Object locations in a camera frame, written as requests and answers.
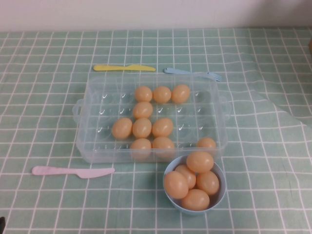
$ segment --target white wall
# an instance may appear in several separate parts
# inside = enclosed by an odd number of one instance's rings
[[[2,0],[0,31],[312,26],[312,0]]]

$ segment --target yellow plastic knife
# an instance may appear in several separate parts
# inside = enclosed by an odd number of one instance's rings
[[[129,65],[127,67],[122,66],[111,66],[111,65],[95,65],[93,70],[100,71],[149,71],[154,72],[156,69],[154,67],[148,67],[143,65]]]

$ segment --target plastic egg tray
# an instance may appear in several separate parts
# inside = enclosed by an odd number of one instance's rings
[[[174,129],[169,138],[175,144],[175,150],[170,157],[159,157],[166,150],[152,149],[147,158],[133,158],[135,153],[139,153],[130,149],[134,136],[116,140],[112,135],[113,124],[122,117],[135,121],[132,110],[137,104],[134,98],[137,87],[145,85],[154,90],[158,86],[167,86],[173,90],[178,84],[190,87],[188,101],[183,104],[151,101],[153,114],[150,117],[152,124],[162,117],[172,120]],[[164,162],[203,150],[197,148],[196,143],[203,137],[211,137],[217,148],[209,152],[218,157],[228,142],[223,113],[223,109],[229,110],[228,106],[227,101],[219,98],[216,81],[204,75],[106,74],[89,80],[84,99],[78,100],[73,107],[74,120],[79,125],[76,146],[90,163]]]

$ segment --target egg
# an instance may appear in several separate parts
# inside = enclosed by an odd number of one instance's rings
[[[135,91],[135,98],[137,101],[151,101],[153,98],[153,93],[151,89],[147,86],[139,86]]]
[[[164,189],[170,197],[181,199],[187,195],[189,186],[181,173],[173,171],[165,175]]]
[[[194,188],[196,184],[196,175],[186,165],[179,165],[175,169],[176,172],[180,172],[187,180],[189,189]]]
[[[203,211],[208,209],[210,203],[209,196],[200,189],[189,190],[182,198],[182,207],[190,211]]]
[[[134,159],[145,159],[151,154],[152,144],[149,140],[141,138],[136,139],[130,146],[134,152],[131,152],[131,156]]]
[[[196,151],[188,155],[186,158],[186,165],[193,172],[204,173],[210,171],[214,166],[214,159],[210,153]]]
[[[171,91],[166,86],[159,86],[153,92],[155,102],[166,103],[171,98]]]
[[[121,118],[117,120],[112,128],[112,134],[118,140],[122,140],[130,136],[131,131],[132,121],[129,118]]]
[[[189,99],[190,94],[190,88],[186,84],[180,84],[172,90],[171,99],[174,103],[184,103]]]
[[[215,195],[219,190],[219,179],[213,172],[200,173],[196,178],[196,185],[209,196]]]
[[[169,118],[158,119],[152,127],[154,137],[167,137],[171,134],[174,124]]]
[[[152,105],[147,101],[139,102],[133,108],[132,114],[134,118],[149,118],[153,113]]]
[[[209,137],[205,137],[200,139],[197,142],[197,147],[202,147],[202,148],[216,148],[216,143],[213,139]]]
[[[148,118],[137,119],[132,127],[133,135],[136,138],[146,138],[152,131],[152,123]]]
[[[175,154],[175,145],[174,143],[167,137],[160,136],[155,138],[152,143],[153,149],[163,149],[164,151],[155,152],[155,155],[161,158],[170,158]]]

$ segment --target table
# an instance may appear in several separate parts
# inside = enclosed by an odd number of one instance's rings
[[[6,234],[312,232],[312,28],[0,33],[0,214]],[[72,108],[91,64],[146,64],[223,77],[233,106],[220,165],[228,191],[206,216],[165,197],[164,163],[115,164],[90,180],[32,176],[81,159]]]

